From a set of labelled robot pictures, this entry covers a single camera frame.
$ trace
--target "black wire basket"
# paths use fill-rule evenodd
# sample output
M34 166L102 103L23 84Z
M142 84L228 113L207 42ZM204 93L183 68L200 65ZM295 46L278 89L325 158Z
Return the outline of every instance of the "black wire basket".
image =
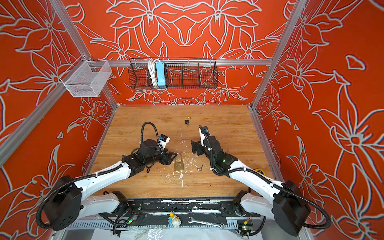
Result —
M165 86L153 86L148 61L164 62ZM216 59L131 58L129 86L133 89L215 89L218 85Z

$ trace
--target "floral wallpaper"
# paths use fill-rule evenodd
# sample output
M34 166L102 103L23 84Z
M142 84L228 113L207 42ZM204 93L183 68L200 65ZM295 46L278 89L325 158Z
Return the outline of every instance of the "floral wallpaper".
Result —
M0 145L80 54L48 0L0 3Z
M0 144L80 57L48 0L0 2ZM99 98L56 102L0 167L0 239L48 239L37 207L63 175L83 175L113 113Z
M309 0L257 105L283 177L332 218L316 239L384 236L383 20L382 1Z
M294 0L63 0L95 60L138 57L271 58ZM110 90L121 105L248 104L266 66L219 67L218 88L133 90L126 67Z

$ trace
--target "basket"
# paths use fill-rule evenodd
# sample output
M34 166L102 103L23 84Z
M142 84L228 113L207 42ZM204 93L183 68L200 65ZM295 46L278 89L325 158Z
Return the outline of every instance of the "basket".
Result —
M215 89L218 72L215 59L163 58L165 86L153 86L148 71L148 60L130 59L129 86L133 89Z
M105 83L112 74L108 61L105 61L98 72L91 69L87 61L81 61L75 66L74 73L63 82L65 88L73 97L98 97Z

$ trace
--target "white mesh basket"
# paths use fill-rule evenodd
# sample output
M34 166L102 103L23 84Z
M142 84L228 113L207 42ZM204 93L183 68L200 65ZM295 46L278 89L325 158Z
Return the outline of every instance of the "white mesh basket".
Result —
M73 97L98 97L112 74L108 61L98 72L93 72L86 61L78 64L75 72L63 82L65 88Z

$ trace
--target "wooden tabletop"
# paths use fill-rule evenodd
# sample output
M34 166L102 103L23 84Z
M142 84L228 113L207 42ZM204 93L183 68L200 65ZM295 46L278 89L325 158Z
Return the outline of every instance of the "wooden tabletop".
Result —
M189 126L184 120L189 119ZM190 141L199 141L198 126L208 126L211 135L228 152L250 168L261 168L273 177L259 142L247 106L140 106L119 107L112 120L91 172L99 171L121 160L140 146L141 126L150 121L159 135L170 138L166 148L183 156L184 170L174 171L169 166L156 163L126 180L109 185L103 191L121 191L127 198L147 197L217 197L236 196L248 187L226 176L216 176L209 170L205 155L192 154ZM156 139L149 124L144 130L144 140Z

